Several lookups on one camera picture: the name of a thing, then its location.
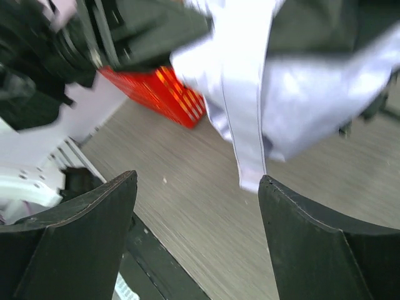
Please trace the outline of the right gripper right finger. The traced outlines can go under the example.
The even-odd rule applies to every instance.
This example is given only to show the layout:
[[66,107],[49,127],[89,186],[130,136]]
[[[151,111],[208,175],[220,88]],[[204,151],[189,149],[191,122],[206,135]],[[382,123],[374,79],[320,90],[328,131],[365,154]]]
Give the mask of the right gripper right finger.
[[399,298],[399,231],[304,197],[270,176],[258,191],[279,297]]

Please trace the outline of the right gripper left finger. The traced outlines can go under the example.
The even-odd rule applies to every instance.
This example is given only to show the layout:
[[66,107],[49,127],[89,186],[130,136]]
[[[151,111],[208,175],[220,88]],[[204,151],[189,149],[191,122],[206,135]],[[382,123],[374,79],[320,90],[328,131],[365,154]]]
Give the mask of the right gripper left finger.
[[111,299],[137,193],[137,174],[1,227],[2,299]]

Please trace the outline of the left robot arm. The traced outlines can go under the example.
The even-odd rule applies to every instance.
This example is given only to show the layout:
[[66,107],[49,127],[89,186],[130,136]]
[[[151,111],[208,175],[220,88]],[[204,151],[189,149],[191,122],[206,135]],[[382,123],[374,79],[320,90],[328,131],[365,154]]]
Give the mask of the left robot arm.
[[16,131],[53,123],[72,106],[68,84],[98,70],[144,73],[208,34],[210,17],[175,1],[78,1],[59,29],[54,1],[1,2],[1,118]]

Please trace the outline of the lavender folding umbrella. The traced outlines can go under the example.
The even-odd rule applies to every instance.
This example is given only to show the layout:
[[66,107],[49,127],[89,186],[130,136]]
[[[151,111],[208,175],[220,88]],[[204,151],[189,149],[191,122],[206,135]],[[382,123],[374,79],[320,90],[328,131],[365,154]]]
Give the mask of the lavender folding umbrella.
[[399,72],[398,1],[184,1],[211,32],[171,55],[233,146],[240,186],[353,119],[372,119]]

